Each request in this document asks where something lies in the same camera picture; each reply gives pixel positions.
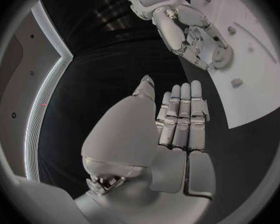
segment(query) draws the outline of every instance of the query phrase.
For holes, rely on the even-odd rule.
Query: screw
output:
[[[229,34],[234,35],[237,33],[236,29],[232,26],[227,27]]]

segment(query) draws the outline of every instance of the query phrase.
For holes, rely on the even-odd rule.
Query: led light strip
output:
[[[31,11],[42,32],[61,56],[44,79],[36,95],[25,132],[24,161],[26,177],[39,181],[37,149],[41,125],[47,107],[44,104],[49,103],[60,78],[73,60],[73,55],[50,21],[41,1]]]

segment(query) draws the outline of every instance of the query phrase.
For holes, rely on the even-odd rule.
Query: robotic hand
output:
[[[220,69],[233,59],[233,49],[227,44],[214,24],[186,0],[130,0],[131,9],[144,20],[151,20],[157,26],[165,45],[172,53],[183,57],[203,70]],[[179,23],[188,28],[183,31]],[[203,48],[203,35],[210,36],[216,44],[212,62],[207,64],[200,58]],[[192,38],[191,44],[185,34]]]
[[[147,190],[212,199],[215,174],[204,153],[205,121],[210,118],[200,82],[175,85],[164,94],[156,121],[154,117],[154,83],[144,76],[131,96],[104,114],[83,144],[92,193],[103,195],[149,172]]]

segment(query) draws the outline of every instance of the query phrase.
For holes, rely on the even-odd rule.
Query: dark floor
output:
[[[187,79],[202,83],[211,115],[206,126],[206,151],[217,178],[216,198],[202,223],[223,219],[251,194],[278,146],[280,108],[255,122],[228,129],[208,73],[184,60],[181,66],[178,58],[167,51],[155,27],[130,11],[129,2],[43,2],[75,58],[44,117],[38,148],[42,182],[65,189],[73,198],[87,190],[80,155],[84,139],[104,112],[130,95],[141,77],[149,74],[155,82],[157,107],[162,94],[174,84]]]

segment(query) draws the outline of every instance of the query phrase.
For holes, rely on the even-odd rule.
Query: illuminated edge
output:
[[[30,180],[39,181],[37,158],[38,139],[47,107],[47,105],[43,104],[49,103],[60,78],[73,60],[73,55],[53,26],[41,1],[38,1],[31,11],[42,32],[61,56],[56,64],[53,65],[37,92],[31,107],[25,132],[24,162],[26,177]]]

